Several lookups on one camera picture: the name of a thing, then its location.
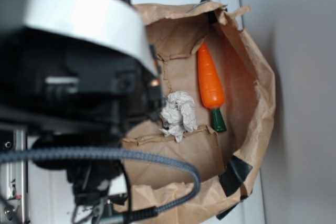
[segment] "brown paper bag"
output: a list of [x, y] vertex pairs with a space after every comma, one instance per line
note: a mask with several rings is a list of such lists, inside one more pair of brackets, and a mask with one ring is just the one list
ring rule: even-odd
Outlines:
[[[123, 146], [189, 162], [199, 169], [203, 181], [201, 192], [193, 200], [142, 222], [200, 223], [251, 194], [274, 124], [274, 73], [249, 32], [238, 29], [235, 18], [248, 12], [249, 7], [232, 14], [214, 2], [143, 4], [136, 8], [163, 68], [164, 95], [186, 90], [195, 100], [199, 127], [177, 143], [174, 137], [162, 135], [162, 124], [146, 121], [129, 132]], [[215, 14], [218, 22], [210, 24], [208, 12]], [[221, 112], [227, 132], [216, 133], [210, 128], [210, 112], [201, 102], [195, 53], [203, 41], [226, 94]], [[163, 205], [193, 187], [191, 178], [183, 172], [132, 161], [125, 166], [133, 185], [133, 210]], [[116, 206], [116, 210], [125, 211], [126, 205]]]

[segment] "toy carrot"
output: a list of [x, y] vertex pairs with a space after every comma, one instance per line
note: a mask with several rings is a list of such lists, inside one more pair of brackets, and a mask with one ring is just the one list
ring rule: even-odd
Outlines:
[[202, 103], [204, 107], [211, 110], [212, 127], [217, 132], [226, 131], [226, 126], [219, 110], [225, 102], [225, 95], [214, 62], [205, 43], [197, 51], [197, 68]]

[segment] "screw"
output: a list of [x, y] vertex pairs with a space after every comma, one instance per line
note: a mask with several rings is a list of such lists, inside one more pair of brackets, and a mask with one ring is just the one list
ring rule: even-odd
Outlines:
[[15, 197], [16, 196], [16, 188], [15, 186], [12, 187], [12, 197]]
[[13, 213], [15, 213], [15, 208], [13, 206], [5, 207], [4, 213], [5, 216], [11, 216]]
[[6, 142], [6, 143], [5, 143], [5, 147], [6, 147], [6, 148], [11, 148], [11, 146], [12, 146], [12, 143], [11, 143], [11, 142]]

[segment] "orange carrot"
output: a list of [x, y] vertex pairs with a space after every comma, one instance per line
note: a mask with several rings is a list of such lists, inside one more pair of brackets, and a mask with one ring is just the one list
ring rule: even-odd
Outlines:
[[225, 95], [208, 47], [203, 43], [197, 51], [198, 85], [204, 107], [211, 110], [215, 131], [226, 131], [219, 110], [225, 102]]

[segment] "gray cable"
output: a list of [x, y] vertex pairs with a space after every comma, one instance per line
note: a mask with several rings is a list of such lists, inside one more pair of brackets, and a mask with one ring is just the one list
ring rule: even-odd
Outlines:
[[116, 160], [116, 159], [132, 159], [145, 162], [158, 163], [175, 169], [190, 173], [194, 179], [194, 187], [190, 193], [182, 198], [176, 199], [161, 207], [156, 207], [154, 211], [157, 214], [165, 212], [173, 207], [185, 203], [195, 197], [201, 188], [201, 177], [198, 170], [183, 161], [173, 158], [147, 153], [125, 150], [120, 148], [108, 147], [53, 147], [41, 148], [26, 151], [9, 151], [0, 154], [0, 164], [19, 161], [51, 161], [51, 160]]

